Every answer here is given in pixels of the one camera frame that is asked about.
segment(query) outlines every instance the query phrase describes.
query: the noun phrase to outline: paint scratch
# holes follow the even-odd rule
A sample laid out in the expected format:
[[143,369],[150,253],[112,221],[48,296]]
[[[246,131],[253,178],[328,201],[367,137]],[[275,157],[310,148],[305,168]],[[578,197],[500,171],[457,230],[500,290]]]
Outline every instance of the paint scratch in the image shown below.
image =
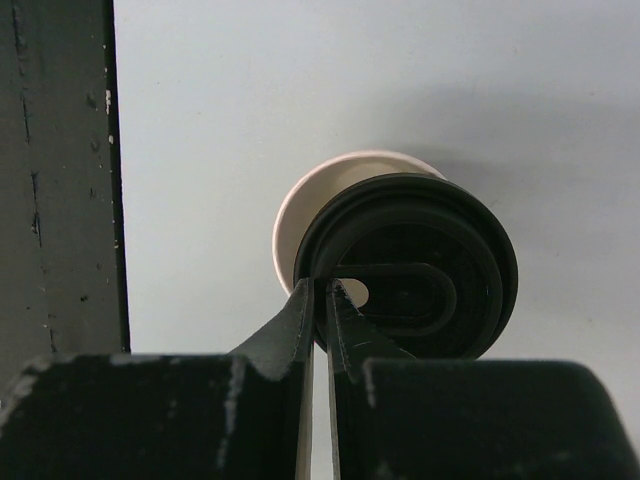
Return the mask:
[[49,327],[49,341],[51,342],[51,353],[58,353],[58,349],[56,348],[56,344],[54,342],[55,335],[56,335],[55,330]]
[[26,87],[24,85],[24,77],[27,74],[27,41],[24,35],[24,25],[22,12],[17,0],[11,2],[11,16],[13,24],[13,40],[16,55],[18,57],[18,72],[22,78],[22,90],[20,92],[20,102],[22,103],[22,117],[24,121],[25,141],[27,144],[31,142],[31,133],[29,131],[29,113],[27,108]]
[[18,408],[21,400],[31,395],[33,386],[38,381],[35,375],[22,375],[11,388],[11,393],[6,402],[2,402],[0,410],[0,438],[2,438],[2,428],[11,418],[11,414]]
[[33,220],[31,231],[38,236],[38,244],[42,248],[42,231],[40,229],[40,212],[38,211],[38,172],[31,172],[31,192],[33,193]]
[[365,362],[362,373],[364,375],[364,387],[367,391],[367,403],[371,408],[376,408],[376,386],[373,383],[373,375],[371,373],[371,365]]
[[218,470],[222,470],[227,461],[227,450],[229,449],[229,441],[231,435],[236,428],[236,411],[238,409],[238,397],[242,393],[244,384],[246,364],[244,360],[234,357],[231,363],[231,378],[229,379],[229,390],[227,398],[224,401],[225,409],[225,436],[220,442],[217,454]]

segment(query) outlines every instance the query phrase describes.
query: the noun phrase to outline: black metal block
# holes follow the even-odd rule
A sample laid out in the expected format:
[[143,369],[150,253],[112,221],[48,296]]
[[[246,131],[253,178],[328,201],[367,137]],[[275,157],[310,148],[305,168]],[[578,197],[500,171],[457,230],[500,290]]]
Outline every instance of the black metal block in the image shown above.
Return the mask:
[[580,365],[372,359],[363,379],[352,412],[364,478],[640,478],[607,393]]

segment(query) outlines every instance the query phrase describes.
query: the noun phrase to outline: black ring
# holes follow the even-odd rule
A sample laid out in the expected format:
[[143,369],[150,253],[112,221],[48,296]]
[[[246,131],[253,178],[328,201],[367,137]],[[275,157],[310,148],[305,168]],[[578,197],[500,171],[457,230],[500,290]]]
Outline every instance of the black ring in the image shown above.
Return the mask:
[[[397,238],[389,241],[389,232]],[[378,246],[400,246],[402,252],[378,252]],[[347,188],[312,221],[298,249],[294,280],[331,278],[345,259],[358,263],[360,257],[373,264],[388,263],[389,258],[400,265],[420,262],[451,276],[462,302],[456,305],[457,316],[435,330],[416,326],[415,335],[393,334],[389,325],[378,321],[392,312],[391,303],[361,309],[417,357],[480,356],[502,333],[513,311],[518,272],[511,242],[478,199],[450,182],[424,174],[388,174]],[[415,289],[413,298],[421,300]],[[469,318],[462,318],[463,313]],[[323,330],[317,323],[316,341],[326,350]]]

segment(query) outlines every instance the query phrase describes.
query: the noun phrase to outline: gray wall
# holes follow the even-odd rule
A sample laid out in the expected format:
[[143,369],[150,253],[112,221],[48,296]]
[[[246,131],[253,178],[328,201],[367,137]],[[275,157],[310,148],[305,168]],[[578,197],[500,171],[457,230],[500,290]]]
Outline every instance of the gray wall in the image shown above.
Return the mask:
[[[512,236],[487,357],[566,358],[640,446],[640,3],[117,0],[134,351],[226,351],[283,304],[279,203],[334,155],[416,155]],[[331,467],[316,355],[315,478]]]

